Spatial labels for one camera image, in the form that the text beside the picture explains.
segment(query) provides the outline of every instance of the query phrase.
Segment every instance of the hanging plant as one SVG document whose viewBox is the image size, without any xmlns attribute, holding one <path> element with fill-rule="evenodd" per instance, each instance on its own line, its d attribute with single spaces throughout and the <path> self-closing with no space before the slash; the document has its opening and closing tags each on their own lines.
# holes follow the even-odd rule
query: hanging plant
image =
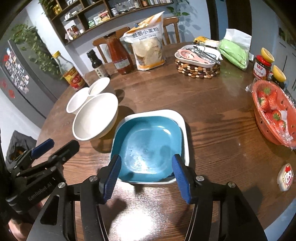
<svg viewBox="0 0 296 241">
<path fill-rule="evenodd" d="M 177 16 L 178 18 L 180 17 L 180 16 L 188 16 L 189 15 L 189 13 L 187 13 L 187 12 L 181 12 L 181 6 L 180 6 L 180 3 L 187 3 L 188 5 L 190 5 L 189 4 L 189 2 L 188 2 L 188 0 L 176 0 L 176 7 L 174 8 L 174 7 L 167 7 L 167 9 L 171 12 L 171 13 L 173 13 L 175 16 Z"/>
<path fill-rule="evenodd" d="M 61 77 L 59 66 L 38 35 L 36 27 L 19 24 L 13 27 L 12 32 L 13 35 L 10 37 L 12 41 L 18 45 L 25 44 L 25 46 L 20 47 L 22 51 L 30 48 L 35 52 L 36 56 L 29 56 L 30 61 L 38 64 L 39 69 L 43 72 Z"/>
<path fill-rule="evenodd" d="M 43 6 L 46 16 L 52 13 L 52 8 L 56 4 L 53 0 L 39 0 L 39 3 Z"/>
</svg>

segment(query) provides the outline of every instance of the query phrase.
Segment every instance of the white tray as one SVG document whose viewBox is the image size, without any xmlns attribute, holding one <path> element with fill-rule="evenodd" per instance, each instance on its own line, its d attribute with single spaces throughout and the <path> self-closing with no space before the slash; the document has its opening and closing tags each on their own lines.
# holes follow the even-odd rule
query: white tray
<svg viewBox="0 0 296 241">
<path fill-rule="evenodd" d="M 193 48 L 193 46 L 194 45 L 192 45 L 192 44 L 191 45 L 185 45 L 184 47 L 181 48 L 181 50 L 188 49 L 188 48 Z M 218 50 L 216 50 L 216 49 L 209 48 L 209 47 L 202 47 L 202 46 L 198 46 L 198 48 L 205 51 L 206 53 L 211 53 L 211 54 L 216 55 L 216 60 L 222 59 L 220 52 Z M 193 60 L 188 60 L 188 59 L 182 58 L 178 51 L 175 53 L 175 57 L 176 57 L 176 59 L 178 59 L 182 63 L 193 64 L 193 65 L 197 65 L 197 66 L 200 66 L 200 67 L 203 67 L 203 68 L 211 68 L 211 67 L 213 67 L 215 65 L 215 63 L 213 63 L 213 64 L 202 64 L 201 62 L 198 62 L 198 61 L 193 61 Z"/>
<path fill-rule="evenodd" d="M 117 134 L 117 131 L 119 130 L 119 128 L 127 121 L 137 118 L 137 117 L 147 117 L 147 116 L 163 116 L 163 117 L 167 117 L 170 118 L 171 120 L 175 121 L 178 126 L 180 127 L 181 131 L 182 131 L 182 135 L 183 135 L 183 152 L 184 152 L 184 163 L 186 166 L 189 166 L 189 148 L 188 148 L 188 140 L 187 140 L 187 133 L 186 133 L 186 126 L 185 126 L 185 121 L 183 119 L 183 117 L 176 111 L 173 110 L 156 110 L 156 111 L 150 111 L 150 112 L 143 112 L 143 113 L 138 113 L 138 114 L 132 114 L 129 115 L 127 117 L 125 117 L 121 122 L 119 122 L 118 126 L 116 127 L 115 130 L 115 135 Z M 165 179 L 162 179 L 159 182 L 133 182 L 134 184 L 149 184 L 149 185 L 153 185 L 153 184 L 170 184 L 176 181 L 175 177 L 167 177 Z"/>
</svg>

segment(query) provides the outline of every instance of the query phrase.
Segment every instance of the green package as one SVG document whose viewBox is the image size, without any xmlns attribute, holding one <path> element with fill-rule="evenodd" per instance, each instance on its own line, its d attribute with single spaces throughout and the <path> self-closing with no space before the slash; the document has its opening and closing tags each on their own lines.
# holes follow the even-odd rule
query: green package
<svg viewBox="0 0 296 241">
<path fill-rule="evenodd" d="M 231 63 L 242 70 L 246 70 L 249 64 L 249 54 L 237 44 L 222 39 L 217 47 L 220 53 Z"/>
</svg>

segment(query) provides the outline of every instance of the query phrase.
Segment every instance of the red colander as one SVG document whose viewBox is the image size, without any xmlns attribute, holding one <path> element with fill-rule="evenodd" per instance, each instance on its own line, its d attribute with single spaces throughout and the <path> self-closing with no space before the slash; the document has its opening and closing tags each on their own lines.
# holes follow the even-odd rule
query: red colander
<svg viewBox="0 0 296 241">
<path fill-rule="evenodd" d="M 272 91 L 276 90 L 278 93 L 277 109 L 287 111 L 287 126 L 290 136 L 293 137 L 291 140 L 284 135 L 279 134 L 273 125 L 268 123 L 266 116 L 259 104 L 257 91 L 263 90 L 269 87 Z M 296 109 L 291 100 L 286 96 L 283 90 L 273 82 L 258 80 L 252 86 L 252 96 L 255 103 L 254 112 L 257 125 L 261 133 L 266 137 L 267 140 L 276 144 L 284 145 L 286 147 L 295 149 L 296 148 Z"/>
</svg>

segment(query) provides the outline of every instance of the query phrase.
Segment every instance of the screw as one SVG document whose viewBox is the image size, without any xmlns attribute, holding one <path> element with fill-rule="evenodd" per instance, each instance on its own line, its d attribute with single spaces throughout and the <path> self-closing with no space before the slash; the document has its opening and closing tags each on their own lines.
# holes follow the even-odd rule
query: screw
<svg viewBox="0 0 296 241">
<path fill-rule="evenodd" d="M 91 176 L 91 177 L 89 178 L 89 180 L 90 180 L 91 182 L 94 182 L 94 181 L 96 181 L 97 179 L 98 179 L 97 176 Z"/>
<path fill-rule="evenodd" d="M 59 183 L 57 186 L 58 186 L 59 188 L 64 188 L 64 187 L 66 186 L 66 183 Z"/>
<path fill-rule="evenodd" d="M 228 183 L 228 186 L 231 187 L 231 188 L 235 188 L 236 187 L 235 183 L 233 183 L 233 182 L 229 182 Z"/>
<path fill-rule="evenodd" d="M 202 182 L 205 178 L 203 176 L 196 176 L 197 181 Z"/>
</svg>

